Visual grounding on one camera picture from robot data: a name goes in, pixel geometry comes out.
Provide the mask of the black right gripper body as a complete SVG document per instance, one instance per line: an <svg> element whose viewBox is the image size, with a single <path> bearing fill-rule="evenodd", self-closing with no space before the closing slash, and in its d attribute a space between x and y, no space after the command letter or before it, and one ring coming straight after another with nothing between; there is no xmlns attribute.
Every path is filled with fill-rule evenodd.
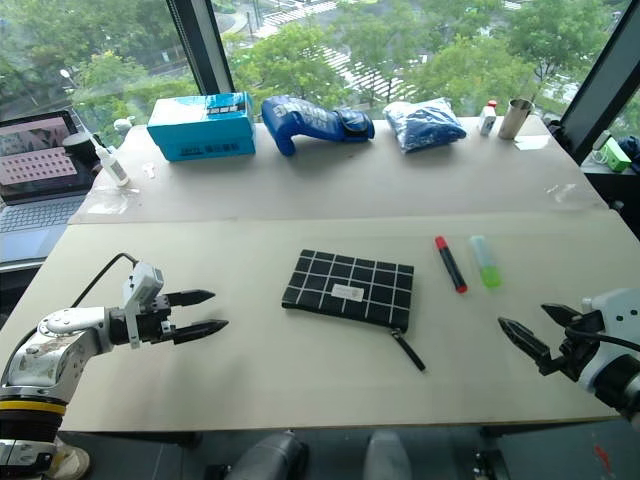
<svg viewBox="0 0 640 480"><path fill-rule="evenodd" d="M582 314L583 318L580 321L570 327L562 327L565 330L565 339L559 347L561 355L553 359L556 365L555 372L562 372L574 382L579 379L600 345L598 340L587 338L585 334L595 335L604 330L604 320L600 311Z"/></svg>

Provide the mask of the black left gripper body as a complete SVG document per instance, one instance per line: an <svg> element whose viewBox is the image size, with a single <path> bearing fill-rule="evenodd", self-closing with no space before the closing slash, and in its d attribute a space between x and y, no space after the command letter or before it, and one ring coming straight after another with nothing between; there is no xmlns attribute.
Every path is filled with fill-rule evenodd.
<svg viewBox="0 0 640 480"><path fill-rule="evenodd" d="M169 321L170 315L169 295L160 295L149 305L142 305L136 315L140 341L155 344L172 340L175 326Z"/></svg>

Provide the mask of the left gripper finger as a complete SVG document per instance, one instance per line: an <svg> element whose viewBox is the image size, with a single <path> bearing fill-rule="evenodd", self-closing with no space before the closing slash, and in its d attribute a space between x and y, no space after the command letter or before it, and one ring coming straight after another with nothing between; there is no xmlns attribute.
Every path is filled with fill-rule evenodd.
<svg viewBox="0 0 640 480"><path fill-rule="evenodd" d="M213 335L224 329L228 324L227 320L205 320L177 328L173 332L172 342L175 345L192 342Z"/></svg>
<svg viewBox="0 0 640 480"><path fill-rule="evenodd" d="M191 306L200 304L214 297L214 292L203 289L191 289L168 293L167 301L171 306Z"/></svg>

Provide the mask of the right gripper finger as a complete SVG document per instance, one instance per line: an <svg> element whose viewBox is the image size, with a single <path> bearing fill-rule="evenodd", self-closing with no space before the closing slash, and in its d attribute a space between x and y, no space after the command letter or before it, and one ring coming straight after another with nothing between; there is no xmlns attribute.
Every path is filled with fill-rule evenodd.
<svg viewBox="0 0 640 480"><path fill-rule="evenodd" d="M542 375L549 375L556 371L549 346L529 329L517 321L504 317L499 317L498 323L507 338L534 361Z"/></svg>
<svg viewBox="0 0 640 480"><path fill-rule="evenodd" d="M541 305L544 312L561 327L570 327L583 318L583 314L569 306L557 303Z"/></svg>

